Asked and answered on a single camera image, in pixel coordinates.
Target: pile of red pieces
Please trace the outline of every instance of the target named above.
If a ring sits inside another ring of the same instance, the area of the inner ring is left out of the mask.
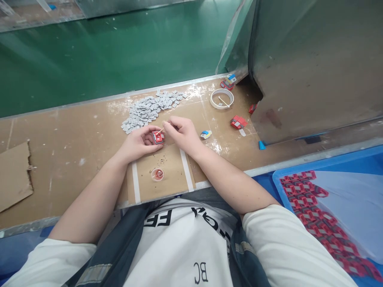
[[[338,220],[330,213],[317,207],[317,197],[327,197],[329,193],[311,183],[315,179],[314,171],[305,171],[287,175],[280,179],[283,189],[296,216],[310,232],[328,250],[343,269],[352,276],[372,277],[383,282],[378,269],[369,260],[360,257],[358,249]]]

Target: wooden work surface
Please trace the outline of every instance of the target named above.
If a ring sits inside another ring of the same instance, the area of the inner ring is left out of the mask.
[[[215,79],[168,88],[183,91],[188,98],[177,108],[161,112],[153,124],[161,126],[161,121],[171,115],[192,119],[197,132],[213,132],[204,143],[243,171],[382,136],[382,129],[377,134],[372,124],[363,124],[330,132],[320,143],[290,141],[260,151],[259,138],[248,113],[256,98],[252,87],[236,86],[231,108],[217,110],[210,105],[209,97],[220,88],[220,82]],[[129,105],[155,93],[153,88],[150,92],[131,93],[129,97],[121,95],[0,120],[0,152],[29,141],[30,163],[35,167],[31,171],[33,195],[0,213],[0,230],[62,215],[126,138],[120,126],[129,116]],[[246,136],[230,126],[235,115],[249,123],[244,128]],[[196,183],[207,179],[193,160],[190,165]],[[127,194],[120,194],[119,203],[126,200]]]

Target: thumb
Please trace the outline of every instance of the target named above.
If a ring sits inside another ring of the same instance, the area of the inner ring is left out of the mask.
[[[146,145],[145,146],[145,152],[146,153],[154,153],[156,151],[158,151],[159,149],[162,149],[164,145],[161,144],[161,145]]]
[[[179,133],[170,123],[163,121],[162,126],[164,127],[166,133],[170,135],[170,137],[172,137],[173,139],[175,139],[178,136]]]

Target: wooden stick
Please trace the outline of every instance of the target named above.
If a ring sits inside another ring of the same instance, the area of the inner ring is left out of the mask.
[[[228,104],[226,104],[225,101],[222,100],[220,96],[218,96],[218,98],[219,98],[219,99],[220,99],[220,100],[221,100],[221,101],[222,101],[228,108],[230,108],[230,106],[229,106]]]
[[[162,128],[162,130],[163,130],[164,128]],[[158,132],[156,132],[156,135],[158,135],[160,132],[162,132],[162,130],[160,130],[160,131],[158,131]]]

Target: pile of gray pieces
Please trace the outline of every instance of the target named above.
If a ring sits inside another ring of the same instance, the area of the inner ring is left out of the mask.
[[[157,98],[147,96],[133,104],[129,108],[129,118],[122,122],[121,128],[130,134],[133,130],[147,126],[158,117],[158,113],[175,108],[180,101],[187,96],[182,92],[174,90],[168,93],[166,90],[157,90]]]

